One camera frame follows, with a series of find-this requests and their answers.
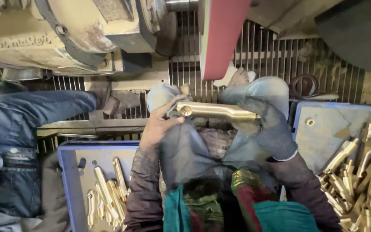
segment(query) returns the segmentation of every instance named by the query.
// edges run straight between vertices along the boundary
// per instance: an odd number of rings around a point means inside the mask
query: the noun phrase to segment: person
[[[289,89],[278,77],[235,81],[220,95],[261,116],[233,124],[237,134],[224,157],[213,157],[190,118],[167,119],[186,96],[161,84],[148,93],[151,112],[136,151],[126,231],[341,231],[320,182],[289,131]],[[167,187],[164,209],[160,169]],[[278,202],[278,184],[287,202]]]
[[[39,161],[36,129],[104,108],[109,81],[96,78],[87,92],[24,91],[18,84],[0,83],[0,231],[71,231],[58,157]]]

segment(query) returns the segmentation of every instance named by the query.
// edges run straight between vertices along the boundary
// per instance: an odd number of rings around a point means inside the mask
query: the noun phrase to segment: gray knit glove
[[[261,123],[250,136],[269,151],[278,161],[286,161],[297,153],[297,144],[287,125],[286,117],[272,104],[263,99],[247,97],[238,105],[261,116]]]

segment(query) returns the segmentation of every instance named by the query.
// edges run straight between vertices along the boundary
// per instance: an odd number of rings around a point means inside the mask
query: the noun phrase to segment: red sanding belt
[[[223,79],[249,11],[250,3],[251,0],[206,0],[205,7],[210,7],[210,13],[209,26],[204,28],[203,35],[208,36],[207,52],[205,57],[204,53],[200,57],[200,60],[205,59],[205,62],[201,62],[203,80]]]

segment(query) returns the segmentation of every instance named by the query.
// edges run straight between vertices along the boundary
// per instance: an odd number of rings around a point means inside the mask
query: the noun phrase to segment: jeans
[[[36,129],[96,108],[90,92],[61,90],[0,95],[0,212],[23,218],[41,214]]]
[[[148,93],[147,108],[150,112],[178,95],[177,89],[160,84]],[[265,98],[288,118],[289,88],[278,77],[262,77],[252,83],[227,87],[219,96],[222,104],[237,104],[245,96]],[[230,175],[235,169],[247,168],[260,175],[264,185],[274,189],[275,179],[264,170],[263,164],[270,153],[251,137],[237,132],[230,149],[223,159],[210,155],[203,139],[190,118],[166,132],[160,144],[160,166],[167,190],[202,176],[218,177],[224,188],[230,187]]]

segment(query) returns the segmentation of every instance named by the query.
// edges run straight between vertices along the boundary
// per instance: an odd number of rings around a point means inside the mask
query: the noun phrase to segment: teal cloth
[[[319,232],[310,210],[293,201],[262,201],[254,204],[264,232]]]
[[[164,203],[164,232],[190,232],[190,213],[183,198],[183,185],[168,193]]]

